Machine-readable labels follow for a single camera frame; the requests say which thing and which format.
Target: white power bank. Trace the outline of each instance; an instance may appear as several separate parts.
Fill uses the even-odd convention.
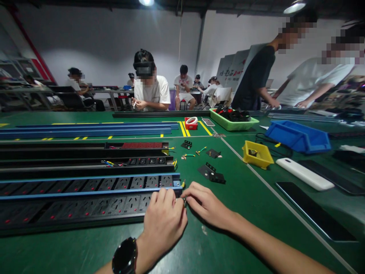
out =
[[[306,167],[294,162],[289,158],[282,158],[276,160],[276,163],[282,168],[289,171],[294,176],[301,179],[307,185],[313,187],[315,190],[324,191],[333,188],[335,185],[318,174],[310,171]]]

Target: ceiling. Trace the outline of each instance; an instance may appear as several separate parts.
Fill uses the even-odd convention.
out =
[[[37,8],[43,5],[100,7],[113,11],[122,9],[159,9],[180,14],[182,1],[183,12],[197,12],[203,17],[207,10],[218,13],[283,16],[283,11],[293,0],[155,0],[155,5],[145,7],[138,0],[0,0],[4,4],[30,3]],[[320,18],[351,19],[346,9],[351,0],[306,0],[318,11]]]

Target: roll of tape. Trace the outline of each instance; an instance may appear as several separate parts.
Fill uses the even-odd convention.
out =
[[[191,117],[186,121],[186,124],[196,124],[198,122],[198,117]]]

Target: black watch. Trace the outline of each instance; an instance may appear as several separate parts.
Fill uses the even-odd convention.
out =
[[[114,274],[134,274],[137,261],[137,244],[135,238],[124,240],[114,253],[111,267]]]

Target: green plastic basket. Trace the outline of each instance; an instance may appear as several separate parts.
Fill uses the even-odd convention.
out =
[[[211,112],[210,117],[227,131],[248,130],[254,124],[260,122],[259,120],[256,120],[255,118],[252,118],[252,117],[251,117],[251,121],[249,121],[249,122],[231,122],[231,121],[228,121],[226,118],[220,116],[219,114],[216,114],[213,111],[213,110],[216,110],[216,108],[211,108],[209,110]]]

